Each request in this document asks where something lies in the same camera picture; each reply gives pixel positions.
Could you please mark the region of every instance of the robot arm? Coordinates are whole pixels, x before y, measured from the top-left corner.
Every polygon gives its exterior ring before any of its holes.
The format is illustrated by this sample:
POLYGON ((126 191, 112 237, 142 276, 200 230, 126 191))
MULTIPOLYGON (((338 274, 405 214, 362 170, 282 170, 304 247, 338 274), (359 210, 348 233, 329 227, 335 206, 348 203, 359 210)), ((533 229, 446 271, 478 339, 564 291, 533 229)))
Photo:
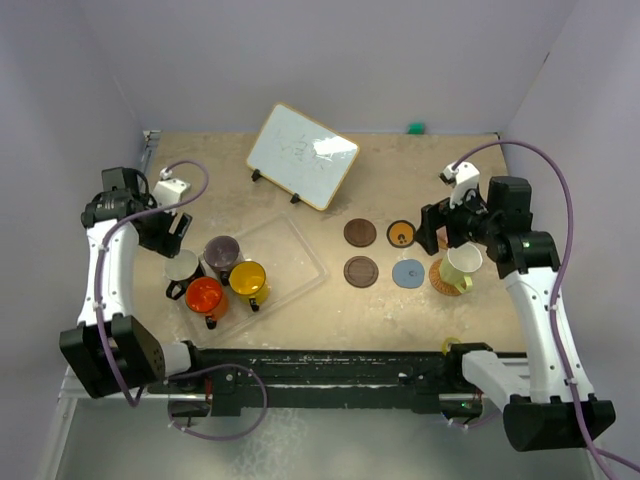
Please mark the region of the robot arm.
POLYGON ((467 241, 487 247, 516 308, 527 346, 530 377, 523 379, 484 344, 453 345, 450 372, 477 386, 504 414, 507 436, 516 450, 584 446, 575 421, 569 384, 577 385, 592 437, 615 419, 613 405, 598 401, 573 342, 561 294, 551 292, 560 261, 551 236, 531 230, 531 186, 521 178, 493 177, 487 201, 478 190, 478 170, 468 162, 448 165, 440 178, 451 197, 422 209, 416 240, 427 253, 438 251, 436 231, 446 228, 449 248, 467 241), (573 365, 566 378, 556 347, 549 309, 556 309, 562 344, 573 365))
MULTIPOLYGON (((83 386, 94 398, 119 391, 99 338, 94 281, 99 249, 107 232, 123 218, 157 206, 175 204, 190 185, 163 172, 161 181, 149 193, 146 178, 130 168, 102 172, 103 192, 87 204, 81 216, 89 242, 87 290, 78 326, 60 334, 60 349, 83 386), (145 192, 140 192, 142 177, 145 192)), ((189 346, 184 343, 160 345, 136 320, 133 308, 133 266, 136 247, 141 245, 165 257, 180 251, 182 238, 191 223, 189 215, 177 220, 169 210, 124 223, 111 237, 102 269, 102 311, 111 352, 123 378, 131 388, 164 379, 191 367, 189 346)))

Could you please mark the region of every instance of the clear plastic tray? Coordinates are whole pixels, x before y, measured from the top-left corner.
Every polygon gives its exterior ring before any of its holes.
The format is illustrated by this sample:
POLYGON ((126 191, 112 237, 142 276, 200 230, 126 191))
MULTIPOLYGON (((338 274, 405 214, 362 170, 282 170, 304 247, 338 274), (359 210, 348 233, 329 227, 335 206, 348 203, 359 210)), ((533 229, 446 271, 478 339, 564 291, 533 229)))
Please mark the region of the clear plastic tray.
MULTIPOLYGON (((260 311, 252 312, 249 305, 242 303, 231 287, 223 287, 229 297, 229 310, 218 321, 214 330, 209 330, 204 316, 187 307, 184 298, 174 303, 178 317, 182 318, 189 331, 189 337, 198 347, 211 347, 227 340, 249 327, 253 322, 262 321, 283 305, 295 300, 310 289, 320 285, 327 278, 327 269, 310 247, 294 223, 285 212, 237 234, 231 234, 240 244, 245 260, 260 263, 271 287, 269 298, 260 306, 260 311)), ((200 261, 207 275, 217 278, 209 268, 202 254, 200 261)))

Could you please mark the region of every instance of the orange coaster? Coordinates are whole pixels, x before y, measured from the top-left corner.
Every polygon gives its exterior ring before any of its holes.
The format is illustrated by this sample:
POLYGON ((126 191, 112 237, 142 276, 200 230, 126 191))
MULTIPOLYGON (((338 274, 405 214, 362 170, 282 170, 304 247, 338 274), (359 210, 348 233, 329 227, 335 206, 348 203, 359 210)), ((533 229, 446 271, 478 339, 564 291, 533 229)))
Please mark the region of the orange coaster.
POLYGON ((438 290, 440 293, 444 295, 449 295, 451 297, 457 297, 461 295, 461 293, 458 291, 456 287, 449 285, 448 283, 444 283, 440 279, 439 270, 440 270, 441 263, 442 263, 442 259, 436 260, 435 262, 433 262, 433 264, 429 268, 429 281, 431 282, 431 285, 433 285, 433 288, 435 288, 436 290, 438 290))

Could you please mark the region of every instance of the white cup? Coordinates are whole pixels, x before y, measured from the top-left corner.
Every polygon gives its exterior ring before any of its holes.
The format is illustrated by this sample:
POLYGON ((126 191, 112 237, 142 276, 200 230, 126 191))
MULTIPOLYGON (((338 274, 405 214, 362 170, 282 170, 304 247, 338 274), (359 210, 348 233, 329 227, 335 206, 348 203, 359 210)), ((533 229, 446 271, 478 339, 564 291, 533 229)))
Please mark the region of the white cup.
POLYGON ((478 248, 465 243, 460 248, 450 248, 440 264, 440 279, 460 293, 467 293, 473 287, 471 274, 482 266, 482 253, 478 248))

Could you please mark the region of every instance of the cable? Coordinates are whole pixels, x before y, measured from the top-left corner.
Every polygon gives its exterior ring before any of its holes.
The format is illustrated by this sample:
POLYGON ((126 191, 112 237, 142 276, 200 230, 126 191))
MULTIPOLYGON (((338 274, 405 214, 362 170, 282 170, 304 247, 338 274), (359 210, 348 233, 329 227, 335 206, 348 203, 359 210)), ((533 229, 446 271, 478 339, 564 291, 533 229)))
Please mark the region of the cable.
MULTIPOLYGON (((533 146, 533 145, 531 145, 529 143, 521 142, 521 141, 518 141, 518 140, 496 140, 496 141, 493 141, 493 142, 489 142, 489 143, 485 143, 483 145, 480 145, 480 146, 474 148, 473 150, 467 152, 462 157, 460 157, 460 159, 458 161, 456 161, 452 165, 451 169, 455 170, 456 168, 458 168, 458 166, 462 162, 467 160, 469 157, 471 157, 475 153, 479 152, 480 150, 484 150, 485 148, 493 147, 495 145, 515 145, 515 146, 518 146, 518 147, 523 147, 523 148, 526 148, 528 150, 531 150, 534 153, 537 153, 553 169, 553 171, 555 172, 556 176, 558 177, 558 180, 560 181, 560 185, 562 186, 562 191, 564 193, 564 198, 565 198, 566 205, 567 205, 567 224, 568 224, 567 225, 567 242, 566 242, 566 247, 565 247, 565 251, 564 251, 564 256, 562 257, 562 263, 560 265, 560 269, 558 270, 558 276, 556 277, 556 281, 553 284, 553 288, 551 289, 551 301, 553 302, 553 305, 551 305, 549 307, 549 311, 550 311, 549 317, 550 317, 550 322, 551 322, 551 332, 553 334, 553 340, 555 342, 556 348, 557 348, 558 353, 560 355, 560 360, 562 362, 562 366, 563 366, 564 371, 565 371, 565 373, 567 375, 567 378, 572 379, 572 378, 574 378, 573 377, 573 369, 571 368, 571 363, 569 362, 569 357, 567 356, 567 351, 565 350, 564 345, 562 344, 562 338, 560 337, 560 331, 558 330, 558 321, 557 321, 557 314, 556 314, 558 294, 560 293, 560 285, 561 285, 562 280, 564 278, 564 274, 567 271, 569 258, 571 257, 571 248, 573 246, 573 227, 574 227, 573 202, 571 201, 571 194, 569 192, 569 185, 567 184, 567 180, 564 177, 562 171, 560 170, 560 167, 558 166, 558 164, 556 162, 554 162, 551 159, 551 157, 549 157, 549 155, 544 153, 538 147, 535 147, 535 146, 533 146)), ((635 464, 635 463, 633 463, 633 462, 631 462, 629 460, 626 460, 626 459, 623 459, 622 457, 619 457, 618 455, 606 452, 605 450, 597 449, 595 447, 595 445, 593 444, 593 440, 591 440, 591 435, 589 434, 589 431, 587 429, 587 425, 586 425, 586 422, 585 422, 585 419, 584 419, 584 413, 582 412, 582 406, 580 404, 580 396, 579 396, 579 393, 578 393, 578 388, 577 388, 577 386, 575 384, 570 383, 569 384, 569 389, 571 390, 571 396, 573 397, 573 405, 574 405, 574 409, 576 411, 576 419, 578 421, 578 426, 580 428, 580 433, 582 434, 582 437, 584 438, 584 442, 585 442, 585 444, 587 446, 587 450, 589 450, 589 452, 593 456, 593 459, 596 461, 596 463, 598 464, 600 469, 604 472, 604 474, 607 476, 607 478, 609 478, 610 480, 616 480, 617 476, 615 475, 615 473, 613 473, 613 471, 611 470, 609 465, 607 465, 605 463, 605 461, 603 460, 601 455, 604 455, 604 456, 606 456, 606 457, 608 457, 608 458, 610 458, 610 459, 612 459, 614 461, 620 462, 623 465, 640 472, 640 465, 637 465, 637 464, 635 464)))
POLYGON ((198 199, 203 193, 204 191, 207 189, 207 186, 209 185, 209 172, 207 172, 207 169, 204 167, 204 165, 202 165, 200 162, 197 162, 195 160, 179 160, 175 163, 173 163, 172 165, 169 165, 166 170, 171 170, 179 165, 183 165, 183 164, 190 164, 190 165, 195 165, 196 167, 198 167, 201 171, 202 174, 204 175, 204 182, 202 183, 202 186, 200 187, 200 190, 192 197, 183 200, 181 202, 177 202, 174 203, 172 205, 165 205, 162 207, 158 207, 158 208, 153 208, 151 210, 144 210, 142 212, 137 212, 134 213, 132 215, 129 215, 125 218, 123 218, 122 220, 116 222, 116 224, 111 227, 107 233, 105 234, 104 238, 102 239, 102 244, 101 244, 101 248, 98 251, 98 259, 96 261, 96 271, 95 271, 95 277, 93 280, 93 285, 94 285, 94 289, 93 289, 93 298, 95 300, 95 311, 96 311, 96 320, 97 320, 97 324, 98 324, 98 334, 100 335, 100 343, 102 344, 102 349, 104 350, 104 354, 105 357, 107 358, 107 363, 109 364, 109 368, 111 369, 111 373, 113 373, 113 377, 116 379, 116 383, 118 384, 118 386, 120 387, 120 390, 122 391, 122 394, 124 395, 124 398, 127 400, 127 403, 131 406, 131 407, 137 407, 138 403, 140 403, 140 396, 142 395, 142 391, 144 390, 144 387, 140 387, 140 389, 138 390, 138 393, 136 394, 136 397, 133 398, 131 396, 131 393, 129 392, 129 387, 127 386, 127 383, 125 382, 122 373, 120 372, 120 370, 118 369, 118 365, 116 363, 115 358, 113 357, 113 352, 111 351, 111 346, 109 345, 109 338, 107 337, 107 332, 105 330, 105 320, 104 320, 104 313, 102 311, 103 308, 103 304, 102 304, 102 271, 104 269, 104 260, 105 260, 105 254, 108 250, 108 246, 109 246, 109 242, 111 241, 111 237, 125 224, 133 221, 133 220, 137 220, 138 218, 142 218, 142 217, 147 217, 149 215, 155 215, 156 213, 161 213, 164 212, 166 210, 171 210, 173 208, 180 208, 184 205, 187 205, 191 202, 193 202, 194 200, 198 199))
POLYGON ((467 420, 464 423, 460 423, 460 422, 454 421, 453 418, 447 418, 443 415, 443 417, 447 420, 447 423, 449 423, 449 425, 462 428, 464 430, 471 430, 472 428, 481 427, 482 425, 486 425, 490 421, 495 420, 499 416, 500 416, 500 410, 495 410, 491 412, 489 415, 487 415, 486 417, 479 418, 476 422, 467 423, 469 422, 469 420, 467 420))
POLYGON ((174 428, 177 428, 178 430, 180 430, 181 432, 186 433, 187 435, 191 435, 192 437, 197 437, 200 438, 202 440, 211 440, 213 442, 231 442, 234 440, 239 440, 243 437, 246 437, 247 435, 249 435, 251 432, 253 432, 256 428, 258 428, 258 426, 262 423, 262 421, 264 420, 264 418, 267 415, 267 387, 265 386, 264 382, 262 381, 262 379, 256 375, 256 373, 247 368, 244 367, 242 365, 238 365, 235 363, 223 363, 222 365, 216 365, 214 367, 208 367, 208 368, 203 368, 202 370, 198 370, 196 372, 190 372, 190 373, 181 373, 179 375, 174 375, 172 377, 169 377, 169 381, 174 381, 174 380, 184 380, 187 378, 194 378, 194 377, 199 377, 205 373, 209 373, 209 372, 215 372, 216 370, 224 370, 227 368, 237 368, 239 370, 242 370, 243 372, 247 373, 247 375, 249 375, 250 377, 252 376, 253 378, 255 378, 256 383, 258 384, 258 386, 260 387, 260 391, 262 392, 262 410, 260 410, 260 415, 258 416, 258 419, 253 422, 253 424, 247 428, 246 430, 240 432, 240 433, 235 433, 233 435, 205 435, 204 433, 200 433, 200 432, 196 432, 194 430, 191 430, 187 427, 183 427, 178 425, 175 422, 175 419, 173 418, 173 415, 171 415, 171 404, 167 405, 167 413, 169 415, 169 420, 171 421, 171 425, 174 428))
POLYGON ((621 463, 625 467, 629 467, 631 470, 635 470, 636 472, 640 473, 640 465, 636 465, 635 463, 630 462, 626 458, 622 458, 621 456, 616 455, 615 453, 607 452, 606 450, 602 450, 601 448, 596 448, 596 450, 603 457, 610 458, 611 460, 621 463))
POLYGON ((140 180, 142 180, 142 183, 144 183, 144 193, 146 195, 150 195, 151 194, 151 189, 149 188, 149 180, 147 179, 145 174, 142 173, 137 168, 132 168, 131 170, 133 170, 136 173, 136 175, 140 178, 140 180))

